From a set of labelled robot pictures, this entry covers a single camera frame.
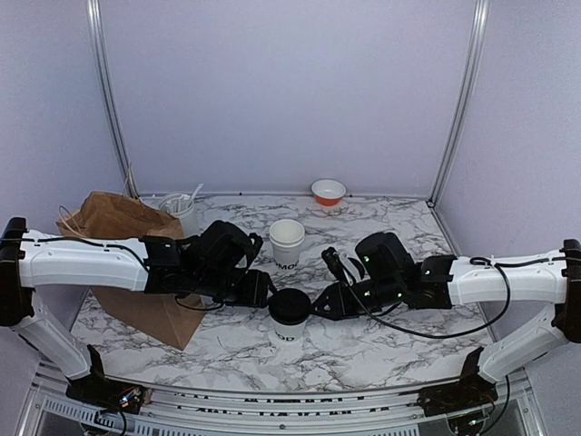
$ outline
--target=paper bag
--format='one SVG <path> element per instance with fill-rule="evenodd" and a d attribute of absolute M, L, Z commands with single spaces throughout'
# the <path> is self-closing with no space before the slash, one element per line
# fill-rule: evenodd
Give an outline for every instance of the paper bag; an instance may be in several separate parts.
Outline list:
<path fill-rule="evenodd" d="M 79 211 L 56 225 L 65 236 L 94 239 L 141 238 L 146 234 L 183 238 L 180 220 L 116 193 L 91 193 Z M 204 312 L 178 305 L 173 295 L 98 286 L 92 290 L 111 316 L 178 350 L 186 347 L 204 316 Z M 182 300 L 182 304 L 203 307 L 197 295 Z"/>

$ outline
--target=small bowl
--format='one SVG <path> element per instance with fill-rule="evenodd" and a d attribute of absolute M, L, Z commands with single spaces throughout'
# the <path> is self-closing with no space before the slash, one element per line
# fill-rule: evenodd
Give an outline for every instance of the small bowl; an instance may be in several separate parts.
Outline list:
<path fill-rule="evenodd" d="M 310 187 L 312 193 L 315 194 L 317 203 L 323 206 L 334 206 L 341 201 L 347 189 L 342 183 L 336 180 L 318 180 Z"/>

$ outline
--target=paper cup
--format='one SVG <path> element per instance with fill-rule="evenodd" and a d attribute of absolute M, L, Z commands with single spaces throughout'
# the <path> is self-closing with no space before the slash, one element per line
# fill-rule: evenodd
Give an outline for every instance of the paper cup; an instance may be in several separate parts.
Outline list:
<path fill-rule="evenodd" d="M 169 193 L 160 200 L 158 208 L 180 220 L 185 238 L 200 234 L 196 206 L 189 194 Z"/>
<path fill-rule="evenodd" d="M 274 262 L 282 270 L 293 270 L 299 264 L 305 240 L 305 228 L 294 220 L 279 220 L 269 230 Z"/>
<path fill-rule="evenodd" d="M 310 316 L 309 295 L 298 289 L 281 289 L 269 300 L 269 314 L 279 339 L 295 342 L 302 336 Z"/>

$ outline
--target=marble surface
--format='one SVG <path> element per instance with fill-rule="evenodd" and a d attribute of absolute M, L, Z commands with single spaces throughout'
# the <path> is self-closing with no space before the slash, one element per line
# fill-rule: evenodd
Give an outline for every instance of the marble surface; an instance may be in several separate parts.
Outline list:
<path fill-rule="evenodd" d="M 349 198 L 323 208 L 308 196 L 217 196 L 198 204 L 202 228 L 214 220 L 236 223 L 264 237 L 253 267 L 271 274 L 279 289 L 298 287 L 314 299 L 333 282 L 320 258 L 333 245 L 354 255 L 358 241 L 377 231 L 395 232 L 415 260 L 449 253 L 425 203 L 386 198 Z M 268 228 L 280 218 L 306 229 L 295 271 L 277 269 Z M 389 320 L 417 331 L 445 334 L 479 326 L 475 305 L 451 311 L 399 307 Z M 486 330 L 446 341 L 410 336 L 366 318 L 308 320 L 303 339 L 282 343 L 267 310 L 224 308 L 208 313 L 184 352 L 110 317 L 92 295 L 73 334 L 101 353 L 108 374 L 141 382 L 221 391 L 340 391 L 429 382 L 459 375 L 466 354 L 491 342 Z"/>

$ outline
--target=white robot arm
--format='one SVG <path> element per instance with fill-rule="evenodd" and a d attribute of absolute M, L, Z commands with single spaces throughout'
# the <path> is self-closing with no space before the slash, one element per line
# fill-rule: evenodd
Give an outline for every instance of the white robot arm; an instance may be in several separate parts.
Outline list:
<path fill-rule="evenodd" d="M 313 304 L 332 320 L 363 314 L 388 327 L 434 340 L 468 332 L 431 335 L 379 318 L 385 306 L 404 302 L 411 309 L 450 309 L 472 302 L 546 302 L 543 311 L 500 342 L 468 355 L 457 382 L 422 389 L 419 404 L 427 416 L 460 411 L 497 399 L 495 385 L 514 370 L 568 342 L 581 342 L 581 244 L 567 240 L 561 250 L 503 259 L 437 255 L 414 263 L 394 233 L 374 233 L 356 249 L 360 278 L 330 247 L 322 258 L 338 282 Z"/>
<path fill-rule="evenodd" d="M 77 284 L 197 293 L 224 304 L 265 307 L 270 277 L 250 270 L 261 246 L 260 236 L 220 221 L 183 241 L 152 236 L 101 241 L 28 232 L 24 218 L 13 218 L 0 238 L 0 326 L 59 366 L 71 398 L 99 406 L 121 403 L 126 411 L 138 412 L 144 389 L 107 379 L 98 352 L 76 340 L 34 288 Z M 238 268 L 244 258 L 246 266 Z"/>

